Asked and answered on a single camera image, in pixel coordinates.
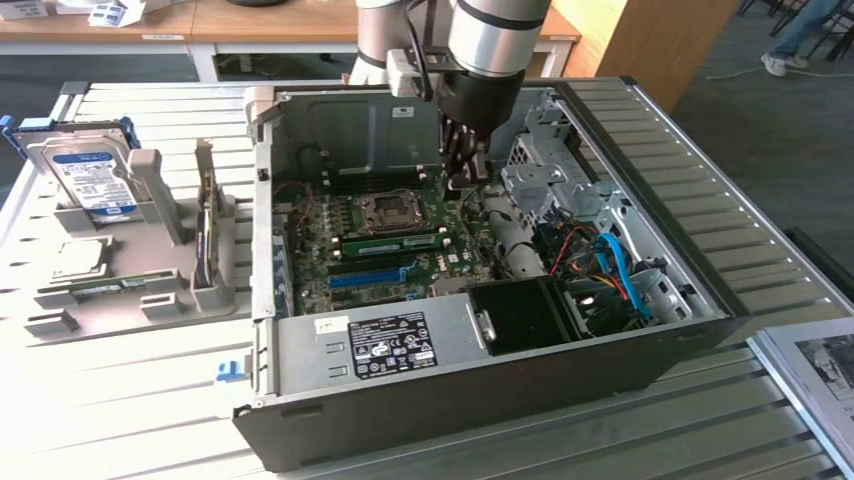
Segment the slotted metal surface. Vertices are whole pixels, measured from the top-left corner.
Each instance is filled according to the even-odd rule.
[[[279,478],[796,480],[838,474],[741,342],[769,325],[850,315],[849,306],[714,166],[673,136],[678,132],[639,93],[611,79],[571,83],[758,317],[729,347],[677,365],[642,392]],[[248,294],[254,160],[242,87],[94,85],[75,118],[134,118],[144,146],[163,148],[164,178],[179,198],[195,195],[192,135],[218,132],[218,179],[242,200],[247,219],[238,233],[238,277]],[[603,170],[594,158],[591,163]],[[7,259],[36,258],[43,251],[42,237],[30,240],[26,233],[51,228],[50,218],[32,218],[52,202],[40,195],[50,189],[38,181]],[[0,290],[19,284],[10,275],[0,282]],[[0,308],[23,298],[23,292],[7,295]],[[8,338],[22,328],[4,323]],[[248,320],[236,320],[0,350],[4,383],[15,385],[0,395],[10,422],[0,433],[0,478],[276,478],[228,419],[248,396],[248,382],[212,383],[218,361],[240,355],[251,337]]]

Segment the power supply label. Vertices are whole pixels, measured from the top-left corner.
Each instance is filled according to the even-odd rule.
[[[55,155],[63,184],[80,206],[98,215],[122,215],[136,208],[124,180],[115,176],[116,160],[107,152]]]
[[[349,328],[353,363],[362,380],[439,365],[425,312],[351,322]]]

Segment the sneaker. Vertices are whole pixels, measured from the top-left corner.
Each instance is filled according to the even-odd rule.
[[[774,58],[766,53],[762,55],[762,63],[765,63],[765,69],[776,77],[786,76],[786,60],[782,58]]]
[[[810,68],[810,62],[804,57],[789,57],[786,59],[786,66],[792,68]]]

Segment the jeans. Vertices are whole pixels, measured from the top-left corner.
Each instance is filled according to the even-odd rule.
[[[833,18],[838,5],[840,0],[810,0],[784,30],[769,56],[774,58],[794,57],[804,41],[812,34],[821,32],[822,25]]]

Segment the cpu socket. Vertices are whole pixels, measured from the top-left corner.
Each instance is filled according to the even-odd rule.
[[[415,192],[398,190],[362,199],[365,229],[369,232],[419,230],[426,225]]]

